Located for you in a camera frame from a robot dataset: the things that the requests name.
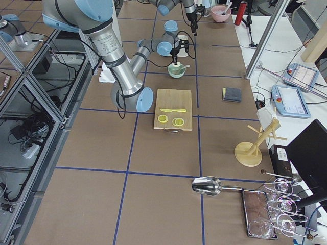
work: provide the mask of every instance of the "yellow knife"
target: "yellow knife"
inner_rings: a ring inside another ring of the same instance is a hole
[[[187,112],[186,109],[163,109],[163,108],[160,108],[160,111],[163,111],[163,112]]]

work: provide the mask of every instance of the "cutting board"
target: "cutting board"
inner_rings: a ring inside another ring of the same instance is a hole
[[[163,109],[186,109],[186,112],[163,112]],[[158,121],[160,115],[166,115],[168,122],[161,123]],[[172,121],[174,118],[183,118],[185,123],[183,126],[174,126]],[[192,94],[190,90],[177,89],[158,89],[157,102],[154,114],[154,129],[181,129],[192,131]]]

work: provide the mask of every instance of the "black monitor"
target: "black monitor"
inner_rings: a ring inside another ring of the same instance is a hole
[[[297,202],[298,207],[327,204],[327,129],[315,119],[286,148],[288,158],[313,196]]]

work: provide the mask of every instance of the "lemon slice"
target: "lemon slice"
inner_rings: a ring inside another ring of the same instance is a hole
[[[181,127],[184,125],[185,121],[183,118],[174,118],[173,121],[172,121],[173,125],[176,126],[176,127]]]
[[[165,124],[166,122],[168,122],[168,117],[166,115],[160,115],[158,117],[158,121],[161,122],[162,124]]]

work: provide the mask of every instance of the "blue and white device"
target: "blue and white device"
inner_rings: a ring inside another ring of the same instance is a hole
[[[299,118],[311,117],[300,88],[274,85],[271,95],[281,115]]]
[[[318,75],[319,71],[306,67],[304,65],[300,65],[298,63],[291,64],[288,69],[285,70],[285,72],[283,73],[283,77],[301,86],[301,89],[305,92],[310,92],[310,90],[313,89],[313,86],[315,85],[318,79]],[[283,81],[284,83],[289,84],[291,86],[296,86],[295,84],[291,84],[287,80]]]

